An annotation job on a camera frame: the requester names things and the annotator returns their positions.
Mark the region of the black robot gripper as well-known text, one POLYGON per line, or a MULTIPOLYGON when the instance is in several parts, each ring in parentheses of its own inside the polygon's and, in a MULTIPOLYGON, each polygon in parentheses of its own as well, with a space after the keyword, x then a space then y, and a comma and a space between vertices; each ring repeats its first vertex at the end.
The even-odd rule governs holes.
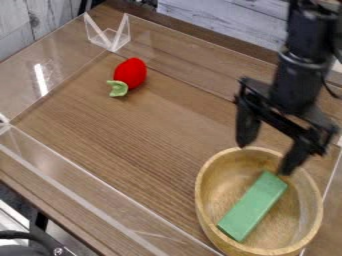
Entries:
POLYGON ((290 137, 293 146, 280 175, 290 176, 312 155, 324 155, 338 133, 337 124, 317 106, 333 62, 332 53, 309 58, 282 51, 272 84, 250 77, 239 79, 237 144, 243 148, 255 141, 263 122, 290 137))

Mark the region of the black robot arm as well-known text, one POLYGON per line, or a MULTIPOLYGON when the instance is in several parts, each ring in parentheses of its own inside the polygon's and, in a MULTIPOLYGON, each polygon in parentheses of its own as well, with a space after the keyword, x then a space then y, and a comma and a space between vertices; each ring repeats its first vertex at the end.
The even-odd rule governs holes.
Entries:
POLYGON ((241 78, 235 95, 238 146, 255 141, 263 123, 293 139, 278 167, 281 175, 292 175, 312 155, 325 155, 340 131, 317 105, 337 62, 342 62, 342 4, 330 8, 317 0, 290 0, 274 80, 267 84, 241 78))

